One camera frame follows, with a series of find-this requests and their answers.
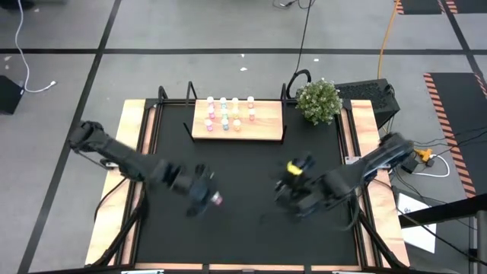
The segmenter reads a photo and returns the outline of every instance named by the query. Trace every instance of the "black table surface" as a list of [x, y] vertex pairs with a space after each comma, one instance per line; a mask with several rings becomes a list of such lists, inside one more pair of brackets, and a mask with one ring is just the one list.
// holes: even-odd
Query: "black table surface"
[[313, 126], [294, 107], [286, 109], [285, 142], [196, 140], [192, 107], [163, 108], [157, 154], [193, 169], [206, 163], [215, 172], [223, 204], [198, 218], [185, 217], [189, 201], [164, 186], [148, 191], [137, 263], [236, 263], [358, 265], [348, 205], [292, 222], [274, 203], [276, 174], [309, 151], [318, 176], [341, 164], [336, 125]]

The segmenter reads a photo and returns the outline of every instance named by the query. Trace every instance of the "white cable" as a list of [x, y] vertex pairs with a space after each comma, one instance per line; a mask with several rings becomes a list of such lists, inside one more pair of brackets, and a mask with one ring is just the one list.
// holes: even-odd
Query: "white cable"
[[27, 83], [29, 82], [29, 76], [30, 76], [29, 65], [27, 64], [27, 61], [25, 61], [24, 52], [22, 51], [22, 49], [18, 45], [18, 34], [21, 32], [22, 24], [24, 23], [24, 10], [22, 8], [21, 0], [18, 0], [18, 7], [21, 10], [21, 23], [18, 25], [17, 32], [15, 33], [15, 46], [17, 47], [18, 51], [21, 53], [22, 60], [24, 61], [25, 68], [27, 69], [27, 76], [25, 77], [24, 90], [26, 92], [30, 92], [30, 93], [37, 93], [37, 92], [47, 91], [53, 85], [57, 84], [56, 81], [52, 81], [51, 84], [49, 84], [47, 87], [45, 87], [43, 89], [39, 89], [37, 91], [31, 91], [27, 87]]
[[448, 175], [450, 175], [450, 166], [448, 166], [448, 163], [444, 160], [443, 157], [441, 157], [440, 155], [430, 155], [430, 159], [431, 158], [440, 158], [443, 162], [444, 162], [444, 165], [447, 166], [447, 173], [445, 175], [436, 175], [436, 174], [423, 174], [423, 173], [412, 173], [412, 174], [415, 174], [415, 175], [421, 175], [421, 176], [430, 176], [430, 177], [436, 177], [436, 178], [445, 178], [445, 177], [448, 177]]

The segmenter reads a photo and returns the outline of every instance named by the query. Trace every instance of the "yellow object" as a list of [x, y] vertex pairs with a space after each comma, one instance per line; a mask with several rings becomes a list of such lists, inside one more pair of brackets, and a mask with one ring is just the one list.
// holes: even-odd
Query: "yellow object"
[[384, 36], [384, 41], [382, 41], [382, 47], [380, 48], [379, 66], [377, 67], [377, 79], [380, 79], [380, 71], [382, 70], [382, 56], [384, 54], [384, 49], [386, 48], [387, 45], [387, 39], [389, 39], [390, 28], [392, 27], [394, 18], [396, 17], [396, 10], [398, 5], [399, 5], [399, 0], [396, 0], [396, 4], [394, 5], [394, 9], [393, 9], [393, 14], [390, 16], [389, 25], [387, 26], [387, 30], [386, 30], [386, 35]]
[[301, 175], [303, 173], [303, 170], [300, 169], [299, 167], [296, 167], [295, 165], [292, 164], [292, 162], [288, 163], [288, 172], [293, 175]]
[[416, 153], [419, 155], [421, 158], [421, 161], [427, 162], [429, 158], [431, 157], [431, 153], [433, 153], [433, 150], [431, 148], [428, 149], [414, 149]]

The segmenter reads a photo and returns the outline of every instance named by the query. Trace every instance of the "green plant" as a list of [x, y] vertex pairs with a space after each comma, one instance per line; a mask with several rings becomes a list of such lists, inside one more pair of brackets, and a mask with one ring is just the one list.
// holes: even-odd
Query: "green plant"
[[296, 92], [296, 108], [314, 125], [319, 122], [331, 124], [335, 114], [340, 114], [342, 109], [343, 100], [338, 97], [339, 92], [333, 82], [327, 82], [324, 78], [307, 83]]

